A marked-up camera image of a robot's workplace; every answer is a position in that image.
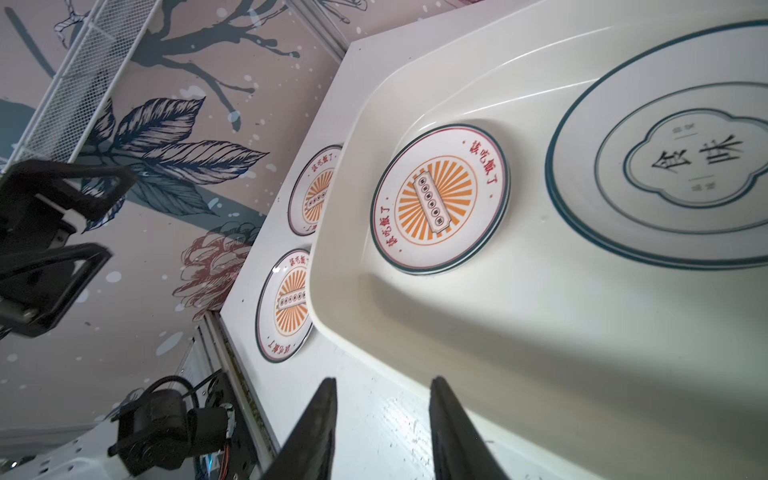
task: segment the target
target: cloud-shaped emblem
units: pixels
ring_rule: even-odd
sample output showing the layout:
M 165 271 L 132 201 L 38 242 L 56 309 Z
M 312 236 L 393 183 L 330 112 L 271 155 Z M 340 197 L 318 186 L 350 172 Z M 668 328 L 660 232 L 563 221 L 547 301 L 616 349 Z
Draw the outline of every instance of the cloud-shaped emblem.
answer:
M 698 108 L 656 123 L 624 161 L 627 179 L 682 207 L 717 207 L 768 170 L 768 122 Z

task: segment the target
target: white table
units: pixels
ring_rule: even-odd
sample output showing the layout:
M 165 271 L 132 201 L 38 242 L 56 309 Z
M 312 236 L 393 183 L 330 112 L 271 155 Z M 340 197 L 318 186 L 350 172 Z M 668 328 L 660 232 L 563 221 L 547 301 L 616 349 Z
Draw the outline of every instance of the white table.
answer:
M 334 478 L 434 478 L 426 390 L 405 390 L 347 355 L 317 331 L 296 355 L 269 363 L 259 353 L 254 318 L 259 292 L 275 262 L 288 250 L 311 247 L 315 235 L 298 237 L 287 222 L 293 184 L 321 148 L 344 142 L 367 98 L 395 70 L 530 0 L 485 0 L 453 12 L 355 41 L 333 79 L 322 107 L 296 156 L 262 230 L 240 271 L 221 315 L 245 372 L 279 443 L 285 442 L 320 381 L 336 377 Z M 558 478 L 496 442 L 481 429 L 510 478 Z

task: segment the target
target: painted leaf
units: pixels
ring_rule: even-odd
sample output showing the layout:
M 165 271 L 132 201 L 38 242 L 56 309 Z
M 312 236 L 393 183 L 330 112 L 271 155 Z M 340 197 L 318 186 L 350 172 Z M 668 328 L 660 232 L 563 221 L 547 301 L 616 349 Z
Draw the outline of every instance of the painted leaf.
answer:
M 167 175 L 208 185 L 239 177 L 265 155 L 228 141 L 205 140 L 155 148 L 144 154 L 144 161 Z
M 80 192 L 83 194 L 93 195 L 94 197 L 103 197 L 107 192 L 115 187 L 117 182 L 118 180 L 116 178 L 111 177 L 84 178 L 80 183 Z M 104 217 L 102 217 L 100 220 L 86 220 L 85 230 L 83 231 L 87 232 L 89 230 L 95 230 L 106 225 L 110 220 L 114 219 L 114 216 L 118 214 L 124 203 L 125 196 L 120 197 L 120 200 L 115 202 L 112 208 L 110 208 L 107 214 L 104 215 Z
M 192 133 L 195 117 L 205 98 L 174 100 L 154 98 L 125 116 L 114 136 L 116 148 L 148 152 L 175 144 Z
M 158 212 L 171 215 L 214 215 L 193 184 L 168 177 L 143 164 L 133 164 L 130 169 L 137 177 L 131 191 Z
M 98 145 L 109 140 L 114 131 L 114 113 L 112 112 L 112 99 L 107 100 L 107 105 L 104 107 L 104 113 L 96 120 L 96 124 L 91 129 L 91 133 L 88 134 L 88 144 L 98 147 Z
M 103 227 L 107 223 L 109 223 L 111 220 L 114 219 L 114 216 L 118 214 L 120 209 L 123 207 L 123 204 L 125 203 L 125 195 L 120 197 L 120 199 L 115 202 L 114 205 L 112 205 L 112 208 L 109 209 L 106 215 L 104 215 L 99 221 L 92 221 L 92 220 L 86 220 L 85 221 L 85 230 L 84 232 L 87 232 L 89 230 L 95 230 L 99 227 Z

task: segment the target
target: large oval plate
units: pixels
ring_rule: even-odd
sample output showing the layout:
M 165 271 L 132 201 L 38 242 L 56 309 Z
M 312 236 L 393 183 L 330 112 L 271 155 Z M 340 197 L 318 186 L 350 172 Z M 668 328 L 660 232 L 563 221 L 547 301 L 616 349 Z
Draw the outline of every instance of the large oval plate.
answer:
M 270 362 L 284 362 L 304 344 L 312 329 L 306 307 L 306 274 L 310 252 L 283 255 L 264 282 L 256 308 L 256 343 Z
M 384 258 L 411 274 L 466 261 L 495 232 L 507 207 L 502 149 L 471 125 L 438 127 L 397 154 L 379 181 L 371 234 Z
M 661 266 L 768 263 L 768 22 L 688 35 L 593 84 L 546 160 L 563 218 Z

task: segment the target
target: white serving tray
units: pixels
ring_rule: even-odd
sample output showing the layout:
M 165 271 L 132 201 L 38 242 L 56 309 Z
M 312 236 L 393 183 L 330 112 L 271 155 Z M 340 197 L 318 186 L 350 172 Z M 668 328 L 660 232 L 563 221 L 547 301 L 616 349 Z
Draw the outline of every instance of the white serving tray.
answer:
M 505 442 L 584 469 L 574 477 L 768 478 L 768 268 L 626 260 L 572 230 L 544 179 L 558 122 L 599 77 L 766 17 L 747 0 L 551 0 L 397 71 L 363 108 L 326 199 L 308 280 L 316 327 L 404 385 L 445 376 Z M 373 245 L 372 193 L 402 147 L 451 123 L 499 142 L 510 204 L 467 263 L 411 276 Z

